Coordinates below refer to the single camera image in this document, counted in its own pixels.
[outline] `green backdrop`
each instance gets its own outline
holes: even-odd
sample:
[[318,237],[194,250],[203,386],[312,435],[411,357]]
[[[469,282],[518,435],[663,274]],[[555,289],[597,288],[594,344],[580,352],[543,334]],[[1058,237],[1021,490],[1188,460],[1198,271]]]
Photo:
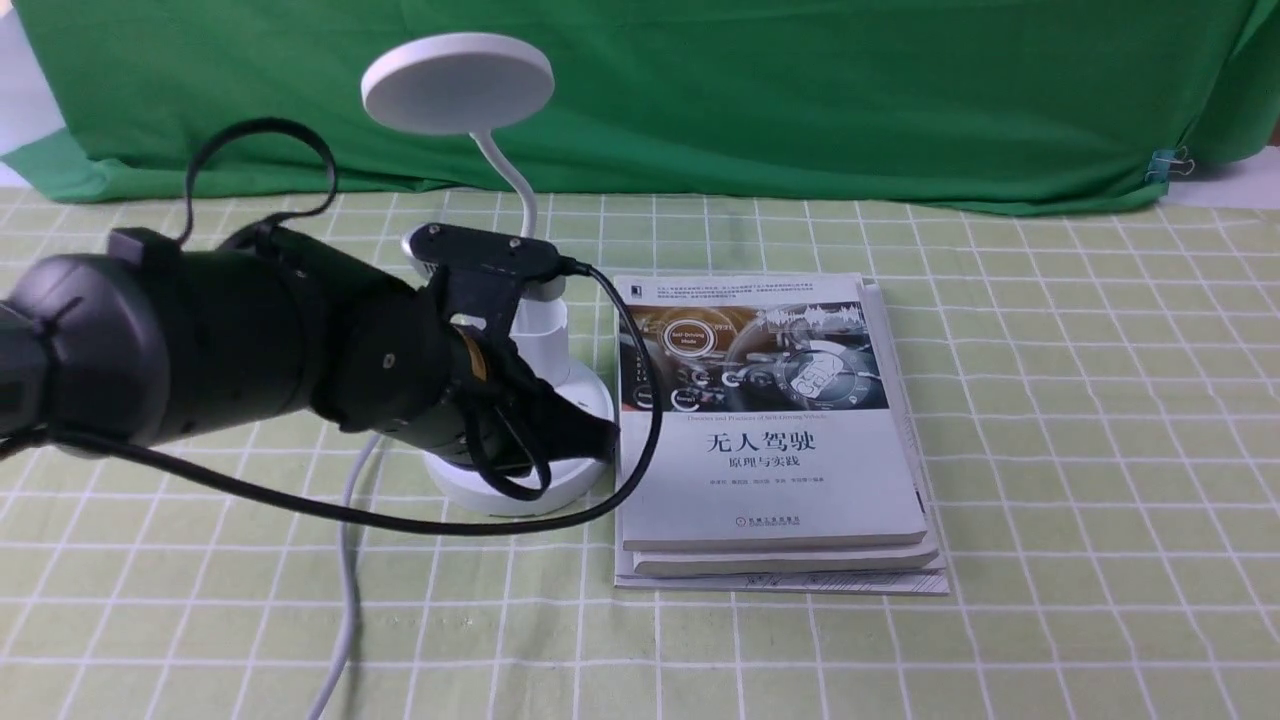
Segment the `green backdrop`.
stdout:
[[[495,133],[539,191],[1123,210],[1164,192],[1153,152],[1265,145],[1277,3],[17,0],[68,128],[4,160],[60,201],[169,197],[204,138],[280,115],[325,136],[348,191],[500,188],[468,140],[387,131],[360,104],[384,50],[488,31],[557,73],[543,113]],[[323,184],[301,145],[252,138],[198,192]]]

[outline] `book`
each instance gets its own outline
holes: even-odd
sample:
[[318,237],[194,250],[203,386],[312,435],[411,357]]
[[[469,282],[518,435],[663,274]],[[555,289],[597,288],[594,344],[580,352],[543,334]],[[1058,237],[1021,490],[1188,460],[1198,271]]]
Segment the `book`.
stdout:
[[[872,569],[863,565],[860,569],[817,569],[822,560],[829,555],[840,555],[842,551],[762,551],[741,553],[717,552],[630,552],[622,548],[625,534],[625,519],[621,514],[614,514],[614,587],[631,589],[671,589],[671,591],[730,591],[730,592],[805,592],[805,593],[840,593],[840,594],[923,594],[946,596],[950,593],[950,582],[946,574],[946,562],[938,551],[934,541],[936,529],[929,512],[929,488],[927,484],[924,457],[920,452],[919,442],[914,427],[906,414],[906,388],[902,382],[900,364],[896,350],[891,342],[888,332],[888,313],[884,307],[879,287],[867,284],[861,288],[863,311],[869,332],[878,346],[878,368],[883,379],[886,400],[890,405],[901,437],[901,450],[910,469],[910,475],[918,497],[920,509],[925,518],[928,530],[918,546],[922,559],[932,556],[927,562],[915,568]],[[844,551],[849,557],[864,556],[869,562],[874,562],[877,555],[909,555],[913,546],[872,546]],[[657,564],[646,564],[645,556],[657,559],[664,555],[677,556],[684,560],[704,557],[700,565],[685,568],[663,568]],[[790,569],[785,565],[756,565],[748,573],[735,573],[732,570],[741,566],[718,565],[718,555],[760,557],[788,557],[797,561],[818,560],[818,564],[805,571],[797,562]]]
[[928,524],[858,274],[616,278],[663,392],[618,333],[618,482],[660,402],[662,437],[618,510],[627,552],[850,551]]

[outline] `binder clip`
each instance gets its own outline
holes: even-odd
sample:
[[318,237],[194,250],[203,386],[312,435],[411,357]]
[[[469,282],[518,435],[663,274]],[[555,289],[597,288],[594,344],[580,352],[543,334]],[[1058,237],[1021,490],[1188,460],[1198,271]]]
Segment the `binder clip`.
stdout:
[[1187,177],[1194,169],[1196,160],[1187,156],[1185,146],[1178,150],[1157,150],[1151,154],[1151,163],[1147,164],[1147,176],[1143,181],[1148,183],[1169,182],[1170,174]]

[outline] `green plaid tablecloth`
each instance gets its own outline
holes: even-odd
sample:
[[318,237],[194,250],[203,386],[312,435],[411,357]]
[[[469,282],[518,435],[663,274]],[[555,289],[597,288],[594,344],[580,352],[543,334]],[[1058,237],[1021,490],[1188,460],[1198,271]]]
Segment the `green plaid tablecloth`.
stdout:
[[[198,202],[196,243],[283,201]],[[608,519],[515,541],[367,532],[358,666],[332,717],[1275,716],[1280,215],[543,208],[547,237],[611,273],[879,282],[955,592],[616,591]],[[515,232],[520,208],[470,191],[353,195],[294,227],[412,278],[398,240],[439,218]],[[180,222],[177,202],[68,208],[0,190],[0,284],[37,256],[101,249],[110,227]],[[568,300],[573,352],[608,377],[612,311],[586,281]],[[362,442],[297,415],[172,450],[335,498]],[[475,519],[417,454],[389,446],[370,475],[375,509]],[[13,459],[0,466],[0,716],[301,717],[340,621],[334,537],[125,462]]]

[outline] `book title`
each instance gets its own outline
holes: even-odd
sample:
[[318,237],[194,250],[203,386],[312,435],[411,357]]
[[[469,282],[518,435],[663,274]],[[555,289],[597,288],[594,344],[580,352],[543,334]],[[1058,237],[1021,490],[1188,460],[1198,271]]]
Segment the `book title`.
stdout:
[[813,450],[814,437],[808,430],[713,433],[707,447],[707,452],[726,455],[730,468],[797,468]]

